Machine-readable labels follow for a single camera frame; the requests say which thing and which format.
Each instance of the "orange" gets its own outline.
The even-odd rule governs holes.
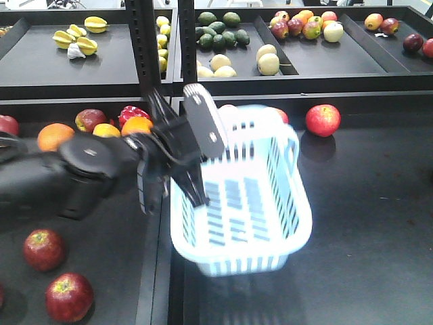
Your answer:
[[[74,129],[65,124],[47,125],[38,134],[38,147],[42,151],[57,151],[59,146],[71,139],[74,134]]]
[[[133,116],[123,125],[122,135],[126,136],[132,133],[150,133],[154,124],[148,118],[142,116]]]
[[[96,125],[93,134],[98,137],[120,137],[120,131],[114,125],[108,123]]]
[[[298,12],[298,15],[303,15],[307,19],[309,19],[314,16],[314,13],[311,10],[301,10],[300,12]]]
[[[309,19],[306,16],[300,15],[300,14],[297,14],[297,15],[293,16],[292,19],[299,19],[299,20],[302,21],[302,23],[304,25],[309,21]]]

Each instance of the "basket handle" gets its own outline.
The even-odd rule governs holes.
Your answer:
[[[286,133],[288,138],[288,145],[284,150],[284,158],[289,166],[290,175],[293,175],[294,169],[298,164],[298,156],[299,156],[299,139],[296,135],[295,130],[290,125],[286,126]]]

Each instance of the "red apple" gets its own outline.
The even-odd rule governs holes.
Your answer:
[[[277,39],[285,39],[289,35],[289,28],[287,27],[287,22],[285,20],[280,20],[276,22],[271,28],[273,36]]]
[[[364,26],[368,30],[376,30],[383,21],[384,18],[381,14],[369,14],[364,20]]]
[[[422,47],[422,53],[427,57],[427,58],[433,58],[433,39],[428,39],[423,47]]]
[[[410,34],[403,41],[403,48],[405,51],[415,53],[422,47],[423,44],[424,40],[420,34]]]
[[[93,298],[88,279],[78,273],[65,273],[47,287],[45,306],[48,315],[54,320],[72,323],[86,316]]]
[[[24,258],[35,270],[46,272],[55,269],[66,258],[63,238],[51,229],[36,229],[25,239]]]
[[[287,26],[289,28],[290,36],[298,36],[300,33],[302,33],[302,27],[304,27],[304,23],[301,19],[292,18],[287,22]]]
[[[20,126],[16,119],[9,115],[0,115],[0,131],[18,135]]]
[[[338,130],[341,115],[335,106],[316,105],[309,109],[305,116],[306,128],[319,137],[329,137]]]
[[[337,14],[335,12],[331,12],[331,11],[324,12],[321,17],[322,17],[322,20],[324,22],[326,20],[335,20],[335,21],[338,20]]]
[[[3,286],[0,283],[0,309],[3,306],[4,300],[5,300],[5,290],[3,289]]]
[[[75,124],[78,130],[93,132],[96,125],[107,123],[107,117],[101,110],[87,109],[79,112],[75,117]]]
[[[287,116],[287,114],[283,110],[280,110],[279,108],[275,108],[275,107],[273,109],[276,110],[277,113],[280,115],[284,124],[289,124],[289,117]]]
[[[279,12],[276,12],[274,17],[280,17],[281,19],[284,19],[286,22],[288,22],[290,19],[289,13],[285,12],[284,10],[280,10]]]
[[[397,19],[395,18],[386,18],[381,24],[380,24],[380,30],[385,35],[393,35],[398,32],[400,24]]]

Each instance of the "black tray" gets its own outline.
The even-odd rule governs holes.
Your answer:
[[[302,37],[289,37],[277,41],[264,30],[278,10],[286,10],[292,17],[302,9],[311,9],[320,16],[324,11],[337,13],[345,29],[339,43],[328,43],[320,36],[308,41]],[[221,19],[227,8],[198,9],[195,19],[203,11],[211,11]],[[433,60],[423,58],[419,53],[408,56],[403,53],[403,39],[409,32],[418,32],[427,39],[433,34],[433,23],[411,7],[277,7],[277,8],[231,8],[237,12],[243,22],[262,21],[260,42],[271,43],[278,48],[278,55],[285,62],[292,64],[284,75],[249,76],[236,78],[203,78],[200,82],[213,95],[255,95],[276,93],[324,93],[354,91],[404,91],[429,90],[428,80],[433,77]],[[383,17],[395,17],[401,21],[401,30],[395,37],[377,39],[362,26],[364,19],[371,13],[380,13]],[[174,93],[181,95],[181,53],[180,41],[177,41]],[[234,56],[234,66],[255,65],[255,51],[243,57]],[[197,50],[200,59],[202,53]]]
[[[36,150],[35,137],[46,124],[73,125],[75,114],[88,107],[102,109],[109,117],[116,118],[127,104],[147,110],[147,104],[138,97],[89,101],[18,100],[1,101],[0,114],[12,114],[19,120],[20,136],[33,151]],[[161,195],[158,191],[149,194],[155,210],[152,214],[143,214],[136,177],[124,179],[126,190],[103,200],[82,221],[57,217],[55,212],[59,211],[50,207],[51,200],[44,209],[31,211],[31,214],[2,215],[0,282],[5,287],[5,305],[0,313],[2,325],[58,324],[50,320],[45,311],[45,289],[64,272],[83,274],[95,291],[94,306],[77,324],[151,323],[157,254],[161,249],[157,247]],[[57,230],[69,250],[63,265],[44,274],[28,266],[22,256],[25,237],[39,227]]]
[[[161,15],[170,19],[174,39],[177,10],[156,9],[155,17]],[[66,50],[57,48],[51,38],[69,24],[83,26],[88,16],[105,18],[109,30],[89,33],[98,43],[95,55],[69,60]],[[11,35],[5,36],[8,50],[0,52],[0,100],[140,95],[128,19],[127,12],[118,9],[0,13],[2,22],[15,24],[8,32]],[[175,42],[169,43],[168,50],[167,72],[161,76],[166,94],[173,82]]]
[[[265,274],[207,278],[172,251],[171,278],[160,286],[170,288],[169,324],[429,325],[432,99],[433,91],[216,97],[218,107],[254,103],[289,114],[313,232],[281,270]],[[329,138],[304,126],[307,110],[323,103],[342,113]]]

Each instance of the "apple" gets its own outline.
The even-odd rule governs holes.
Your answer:
[[[322,17],[320,17],[320,16],[312,16],[308,19],[307,22],[317,22],[317,23],[319,23],[320,28],[322,28],[322,25],[323,25],[323,20],[322,20]]]
[[[329,137],[338,130],[341,115],[335,106],[316,105],[309,109],[305,116],[306,128],[319,137]]]
[[[385,35],[393,35],[398,32],[399,27],[398,20],[395,18],[386,18],[381,24],[380,24],[380,30]]]
[[[369,14],[364,20],[364,26],[368,30],[376,30],[383,21],[384,18],[381,14]]]
[[[0,131],[18,135],[20,126],[18,121],[9,115],[0,115]]]
[[[271,32],[276,39],[285,39],[289,35],[289,28],[285,20],[280,20],[271,28]]]
[[[280,20],[283,20],[283,18],[277,16],[271,19],[271,22],[269,23],[269,28],[272,28],[275,24],[277,24]]]
[[[321,15],[321,18],[322,18],[323,22],[326,22],[327,20],[335,20],[335,21],[338,20],[337,14],[335,12],[331,12],[331,11],[324,12]]]
[[[284,10],[280,10],[279,12],[275,12],[274,17],[280,17],[281,19],[284,19],[286,22],[288,22],[290,19],[289,13],[285,12]]]
[[[433,58],[433,39],[428,39],[423,47],[422,47],[422,53],[427,57],[427,58]]]
[[[326,26],[332,24],[333,22],[336,22],[336,21],[335,20],[326,20],[326,21],[324,21],[323,24],[322,24],[322,30],[325,30]]]
[[[343,25],[339,22],[333,22],[323,30],[323,37],[330,43],[338,42],[344,34]]]
[[[422,47],[423,44],[424,40],[420,34],[410,34],[403,41],[403,49],[405,49],[405,51],[415,53]]]
[[[318,22],[307,22],[302,28],[302,33],[306,39],[316,39],[320,35],[320,25]]]
[[[5,289],[3,289],[3,286],[0,283],[0,309],[3,306],[4,300],[5,300]]]
[[[289,117],[283,110],[280,110],[279,108],[275,108],[275,107],[272,108],[277,111],[277,113],[280,115],[281,119],[283,120],[284,124],[289,124]]]
[[[80,131],[92,133],[96,125],[107,123],[107,117],[101,110],[87,109],[75,117],[75,124]]]
[[[72,323],[86,316],[93,298],[88,279],[78,273],[65,273],[48,285],[45,306],[49,317],[58,322]]]
[[[298,36],[302,33],[302,27],[304,27],[304,23],[301,19],[292,18],[287,22],[287,27],[289,28],[290,36]]]
[[[66,258],[63,238],[51,229],[36,229],[25,239],[23,254],[35,270],[46,272],[55,269]]]

